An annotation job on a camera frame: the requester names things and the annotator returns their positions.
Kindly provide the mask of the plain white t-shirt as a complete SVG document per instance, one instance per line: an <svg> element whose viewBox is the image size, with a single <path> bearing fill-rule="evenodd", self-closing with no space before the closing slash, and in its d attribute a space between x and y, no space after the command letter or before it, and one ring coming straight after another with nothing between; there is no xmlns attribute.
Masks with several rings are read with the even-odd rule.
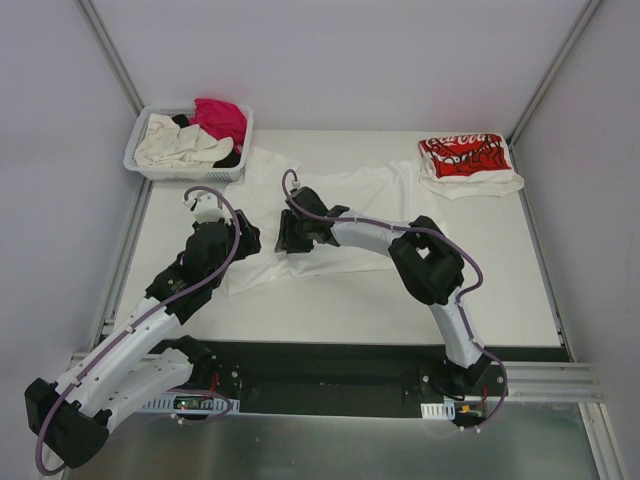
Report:
<svg viewBox="0 0 640 480"><path fill-rule="evenodd" d="M244 178L226 187L224 196L242 210L260 230L261 251L235 262L229 268L222 290L238 295L284 277L304 278L325 274L389 270L389 260L357 248L320 245L308 254L274 251L285 208L281 178L299 163L282 155L253 147ZM304 186L314 189L328 206L345 205L359 213L387 221L413 220L419 215L436 215L417 184L417 165L411 161L391 162L383 167L365 167L333 175L301 173Z"/></svg>

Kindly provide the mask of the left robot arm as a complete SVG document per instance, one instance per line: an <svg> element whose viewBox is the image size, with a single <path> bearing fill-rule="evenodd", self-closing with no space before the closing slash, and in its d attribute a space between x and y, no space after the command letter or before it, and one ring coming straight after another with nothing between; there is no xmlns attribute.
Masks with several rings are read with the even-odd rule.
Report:
<svg viewBox="0 0 640 480"><path fill-rule="evenodd" d="M139 361L207 304L227 267L261 249L260 231L241 210L196 222L185 248L147 287L129 319L57 380L35 379L25 391L35 459L43 475L49 448L63 467L91 460L128 416L162 393L216 397L220 367L200 341L185 335L145 367Z"/></svg>

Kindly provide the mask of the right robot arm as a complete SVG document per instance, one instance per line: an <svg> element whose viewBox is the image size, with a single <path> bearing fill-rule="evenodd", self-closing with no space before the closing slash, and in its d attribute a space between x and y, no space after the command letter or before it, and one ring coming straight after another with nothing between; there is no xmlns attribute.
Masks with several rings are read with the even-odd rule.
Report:
<svg viewBox="0 0 640 480"><path fill-rule="evenodd" d="M463 296L483 283L463 287L464 266L473 265L429 217L392 223L336 205L327 208L309 187L284 191L276 250L308 253L316 244L353 247L391 259L408 293L429 307L444 340L446 367L452 387L473 394L486 381L492 359L476 334Z"/></svg>

